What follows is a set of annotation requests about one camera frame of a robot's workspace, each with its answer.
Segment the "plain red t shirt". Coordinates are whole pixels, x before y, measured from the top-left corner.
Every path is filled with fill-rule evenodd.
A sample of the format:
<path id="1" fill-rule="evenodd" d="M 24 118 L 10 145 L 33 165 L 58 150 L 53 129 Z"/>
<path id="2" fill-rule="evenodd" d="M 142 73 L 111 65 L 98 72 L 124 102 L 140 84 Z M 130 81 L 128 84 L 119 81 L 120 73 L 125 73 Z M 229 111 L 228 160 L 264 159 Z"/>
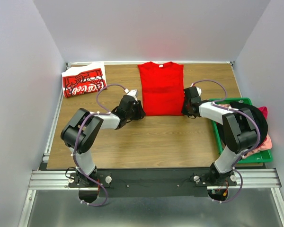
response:
<path id="1" fill-rule="evenodd" d="M 138 65 L 143 109 L 147 116 L 181 116 L 184 102 L 184 66 L 174 62 Z"/>

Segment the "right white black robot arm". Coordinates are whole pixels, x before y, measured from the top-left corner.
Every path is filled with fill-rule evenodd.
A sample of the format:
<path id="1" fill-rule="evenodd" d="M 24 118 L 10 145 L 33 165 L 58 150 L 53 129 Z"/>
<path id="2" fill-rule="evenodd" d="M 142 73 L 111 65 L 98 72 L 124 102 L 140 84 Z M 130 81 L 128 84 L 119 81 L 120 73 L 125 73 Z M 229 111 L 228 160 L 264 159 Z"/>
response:
<path id="1" fill-rule="evenodd" d="M 220 185 L 232 173 L 235 164 L 249 150 L 256 148 L 261 139 L 260 130 L 251 110 L 233 109 L 216 104 L 215 101 L 202 100 L 199 88 L 184 89 L 182 114 L 188 117 L 202 117 L 222 125 L 225 148 L 207 173 L 206 180 L 212 185 Z"/>

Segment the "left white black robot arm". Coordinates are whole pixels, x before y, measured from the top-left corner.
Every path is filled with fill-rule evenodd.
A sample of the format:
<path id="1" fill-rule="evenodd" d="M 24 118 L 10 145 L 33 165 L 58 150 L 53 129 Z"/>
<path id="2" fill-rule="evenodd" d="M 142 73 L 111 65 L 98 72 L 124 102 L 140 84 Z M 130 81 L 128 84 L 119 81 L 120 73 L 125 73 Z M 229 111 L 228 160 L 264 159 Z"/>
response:
<path id="1" fill-rule="evenodd" d="M 76 165 L 77 179 L 86 187 L 98 184 L 97 167 L 92 160 L 91 147 L 103 129 L 118 130 L 132 120 L 141 120 L 146 113 L 137 99 L 138 90 L 130 90 L 119 105 L 107 113 L 76 111 L 61 132 L 61 139 L 70 149 Z"/>

